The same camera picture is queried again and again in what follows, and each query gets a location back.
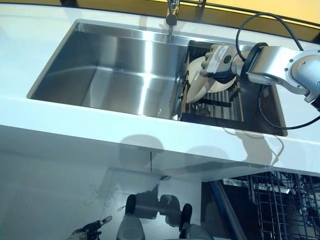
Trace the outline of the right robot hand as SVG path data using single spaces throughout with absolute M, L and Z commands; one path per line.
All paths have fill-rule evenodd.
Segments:
M 227 84 L 236 76 L 232 71 L 232 63 L 237 55 L 237 49 L 232 44 L 213 44 L 205 54 L 199 74 Z

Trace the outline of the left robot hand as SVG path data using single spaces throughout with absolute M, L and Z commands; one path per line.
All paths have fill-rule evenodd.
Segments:
M 86 224 L 82 228 L 76 229 L 72 234 L 67 237 L 67 240 L 99 240 L 102 232 L 100 228 L 109 223 L 113 217 L 111 215 Z

